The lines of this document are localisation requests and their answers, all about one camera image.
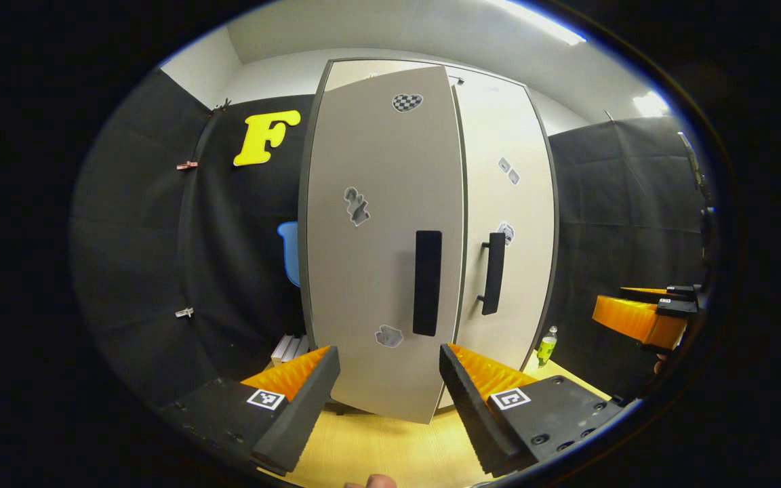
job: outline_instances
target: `letter f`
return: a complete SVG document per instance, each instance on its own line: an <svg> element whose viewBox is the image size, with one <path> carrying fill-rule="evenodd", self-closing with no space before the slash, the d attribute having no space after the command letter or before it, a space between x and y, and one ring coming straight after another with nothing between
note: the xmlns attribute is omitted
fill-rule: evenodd
<svg viewBox="0 0 781 488"><path fill-rule="evenodd" d="M261 164L270 161L270 153L264 151L264 142L270 141L273 148L278 148L285 138L285 123L297 125L300 123L300 112L274 112L273 114L252 115L245 120L249 126L245 131L243 150L233 158L233 165Z"/></svg>

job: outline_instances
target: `green liquid bottle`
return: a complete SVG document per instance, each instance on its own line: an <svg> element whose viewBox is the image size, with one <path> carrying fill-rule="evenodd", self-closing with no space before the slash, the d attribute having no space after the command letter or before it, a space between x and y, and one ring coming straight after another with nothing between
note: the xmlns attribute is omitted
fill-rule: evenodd
<svg viewBox="0 0 781 488"><path fill-rule="evenodd" d="M538 367L548 364L548 359L556 346L556 325L551 325L549 333L542 338L538 345Z"/></svg>

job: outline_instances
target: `door handle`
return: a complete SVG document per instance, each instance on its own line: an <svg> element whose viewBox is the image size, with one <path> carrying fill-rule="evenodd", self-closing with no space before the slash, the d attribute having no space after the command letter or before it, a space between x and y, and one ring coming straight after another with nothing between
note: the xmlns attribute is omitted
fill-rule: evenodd
<svg viewBox="0 0 781 488"><path fill-rule="evenodd" d="M499 293L502 291L502 270L505 269L505 232L490 232L490 241L481 244L489 249L487 257L487 284L478 300L484 303L481 315L496 313L499 309Z"/></svg>
<svg viewBox="0 0 781 488"><path fill-rule="evenodd" d="M415 310L412 333L436 336L442 278L442 232L415 232Z"/></svg>

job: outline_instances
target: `blue object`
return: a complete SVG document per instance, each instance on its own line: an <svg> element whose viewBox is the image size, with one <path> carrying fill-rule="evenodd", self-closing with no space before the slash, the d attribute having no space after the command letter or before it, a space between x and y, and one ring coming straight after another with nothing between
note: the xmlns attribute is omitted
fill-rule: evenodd
<svg viewBox="0 0 781 488"><path fill-rule="evenodd" d="M300 261L297 257L297 222L286 222L276 228L282 236L285 254L285 274L288 280L300 287Z"/></svg>

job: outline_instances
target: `ceiling light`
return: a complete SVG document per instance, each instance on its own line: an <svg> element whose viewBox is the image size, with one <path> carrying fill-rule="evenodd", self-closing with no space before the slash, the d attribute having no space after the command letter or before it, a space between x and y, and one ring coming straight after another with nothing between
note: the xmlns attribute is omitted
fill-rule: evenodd
<svg viewBox="0 0 781 488"><path fill-rule="evenodd" d="M651 91L644 96L635 96L632 99L635 106L644 117L662 117L668 111L667 103L656 92Z"/></svg>
<svg viewBox="0 0 781 488"><path fill-rule="evenodd" d="M586 39L579 36L578 34L562 27L560 24L556 24L556 22L552 21L551 19L545 18L544 16L527 9L522 5L509 2L509 0L484 1L487 3L493 3L495 6L505 9L506 12L518 16L518 18L524 19L525 21L533 24L537 28L540 28L540 30L545 31L551 36L556 37L558 40L563 41L569 46L574 46L574 44L577 43L586 43Z"/></svg>

